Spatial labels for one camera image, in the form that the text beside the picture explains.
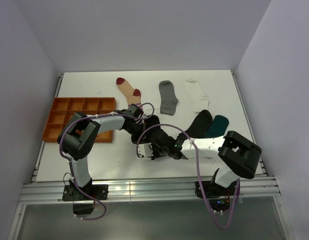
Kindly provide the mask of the black sock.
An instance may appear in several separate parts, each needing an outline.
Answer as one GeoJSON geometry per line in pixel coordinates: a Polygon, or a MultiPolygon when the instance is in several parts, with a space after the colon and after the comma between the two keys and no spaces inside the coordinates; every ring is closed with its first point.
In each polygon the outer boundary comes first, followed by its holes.
{"type": "Polygon", "coordinates": [[[190,127],[185,131],[191,138],[202,139],[213,122],[211,113],[204,109],[193,120],[190,127]]]}
{"type": "MultiPolygon", "coordinates": [[[[154,125],[158,125],[158,124],[160,124],[160,119],[157,115],[152,115],[150,118],[144,121],[145,130],[149,129],[150,127],[154,125]]],[[[155,126],[151,128],[144,134],[144,137],[142,138],[142,140],[145,143],[148,143],[151,140],[152,135],[158,130],[161,130],[160,126],[155,126]]]]}

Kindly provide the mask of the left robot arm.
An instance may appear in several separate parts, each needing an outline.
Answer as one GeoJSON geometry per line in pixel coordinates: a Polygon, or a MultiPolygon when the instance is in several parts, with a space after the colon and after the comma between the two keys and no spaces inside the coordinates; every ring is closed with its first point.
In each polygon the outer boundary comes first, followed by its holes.
{"type": "Polygon", "coordinates": [[[57,138],[60,155],[67,159],[70,167],[74,194],[81,200],[91,196],[92,182],[88,169],[88,154],[93,148],[97,135],[124,130],[131,135],[135,144],[146,130],[146,115],[140,106],[131,104],[128,109],[115,110],[106,114],[86,115],[76,112],[57,138]]]}

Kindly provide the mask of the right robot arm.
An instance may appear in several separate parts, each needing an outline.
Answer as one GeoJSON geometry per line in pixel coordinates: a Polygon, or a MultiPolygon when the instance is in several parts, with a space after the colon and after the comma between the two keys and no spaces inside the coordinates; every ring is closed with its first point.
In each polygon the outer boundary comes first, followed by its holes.
{"type": "Polygon", "coordinates": [[[240,178],[253,179],[262,154],[258,145],[232,130],[212,138],[194,138],[182,132],[177,139],[162,131],[151,137],[150,145],[154,158],[220,158],[223,167],[216,170],[210,184],[216,195],[222,195],[240,178]]]}

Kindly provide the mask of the beige red striped sock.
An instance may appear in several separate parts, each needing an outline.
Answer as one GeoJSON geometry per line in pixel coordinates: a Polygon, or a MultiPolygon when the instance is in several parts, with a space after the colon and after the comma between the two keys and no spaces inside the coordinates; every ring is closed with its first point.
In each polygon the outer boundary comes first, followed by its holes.
{"type": "Polygon", "coordinates": [[[130,85],[130,83],[122,77],[118,77],[116,79],[116,86],[118,87],[120,92],[125,96],[128,106],[133,104],[142,109],[142,103],[141,103],[142,95],[139,89],[133,88],[130,85]]]}

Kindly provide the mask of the grey sock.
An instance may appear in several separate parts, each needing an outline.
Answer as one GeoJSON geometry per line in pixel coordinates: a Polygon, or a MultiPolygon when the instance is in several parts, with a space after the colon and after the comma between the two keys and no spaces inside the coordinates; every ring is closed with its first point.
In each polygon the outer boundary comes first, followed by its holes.
{"type": "Polygon", "coordinates": [[[173,83],[169,80],[164,80],[159,83],[158,88],[161,99],[160,113],[173,116],[176,113],[178,104],[173,83]]]}

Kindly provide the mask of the white sock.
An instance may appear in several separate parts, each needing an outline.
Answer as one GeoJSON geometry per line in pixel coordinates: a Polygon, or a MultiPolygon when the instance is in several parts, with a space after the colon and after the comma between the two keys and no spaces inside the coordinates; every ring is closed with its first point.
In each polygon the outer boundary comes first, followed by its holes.
{"type": "Polygon", "coordinates": [[[185,81],[185,88],[192,101],[192,109],[194,113],[199,113],[202,110],[209,109],[210,99],[203,92],[200,83],[193,79],[185,81]]]}

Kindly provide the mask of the teal christmas sock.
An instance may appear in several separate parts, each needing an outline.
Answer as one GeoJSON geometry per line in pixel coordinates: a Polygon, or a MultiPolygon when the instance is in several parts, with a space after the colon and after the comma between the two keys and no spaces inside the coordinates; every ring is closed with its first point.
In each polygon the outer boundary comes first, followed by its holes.
{"type": "Polygon", "coordinates": [[[208,128],[207,132],[204,134],[204,138],[216,138],[223,136],[229,125],[229,120],[223,115],[216,115],[208,128]]]}

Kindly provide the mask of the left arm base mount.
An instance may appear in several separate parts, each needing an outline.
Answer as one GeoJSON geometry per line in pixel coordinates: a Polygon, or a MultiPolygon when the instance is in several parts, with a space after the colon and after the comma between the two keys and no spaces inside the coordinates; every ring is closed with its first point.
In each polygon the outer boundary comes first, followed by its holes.
{"type": "Polygon", "coordinates": [[[96,201],[88,197],[87,195],[99,200],[106,200],[108,197],[109,186],[107,184],[91,184],[87,187],[78,188],[70,182],[63,189],[62,201],[72,202],[73,213],[79,216],[86,217],[90,215],[96,205],[96,201]],[[82,203],[82,201],[92,201],[92,203],[82,203]]]}

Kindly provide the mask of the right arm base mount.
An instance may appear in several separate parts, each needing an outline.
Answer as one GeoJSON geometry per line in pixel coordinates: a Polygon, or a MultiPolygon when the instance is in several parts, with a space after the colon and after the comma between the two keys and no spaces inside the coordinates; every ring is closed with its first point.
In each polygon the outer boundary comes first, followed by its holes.
{"type": "Polygon", "coordinates": [[[237,181],[231,183],[227,188],[219,186],[211,181],[202,181],[205,197],[210,207],[216,212],[227,212],[231,207],[231,197],[235,196],[237,181]]]}

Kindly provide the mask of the aluminium table frame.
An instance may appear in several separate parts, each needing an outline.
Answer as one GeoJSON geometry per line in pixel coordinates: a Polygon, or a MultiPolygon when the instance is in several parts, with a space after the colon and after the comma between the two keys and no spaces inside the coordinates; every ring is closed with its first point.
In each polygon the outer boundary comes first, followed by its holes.
{"type": "MultiPolygon", "coordinates": [[[[26,210],[30,206],[44,206],[61,204],[61,182],[38,182],[37,175],[42,164],[46,143],[40,146],[35,170],[31,183],[22,187],[16,207],[15,215],[8,234],[9,240],[16,240],[22,234],[21,228],[25,222],[26,210]]],[[[273,211],[277,215],[277,222],[281,228],[283,240],[296,238],[287,211],[283,204],[282,194],[277,180],[269,175],[263,160],[259,160],[258,169],[262,171],[254,179],[243,179],[240,184],[239,201],[243,198],[271,198],[273,211]]],[[[195,181],[197,177],[170,177],[170,178],[140,178],[119,180],[98,180],[97,185],[108,186],[106,203],[137,203],[137,202],[164,202],[164,201],[193,201],[195,181]]]]}

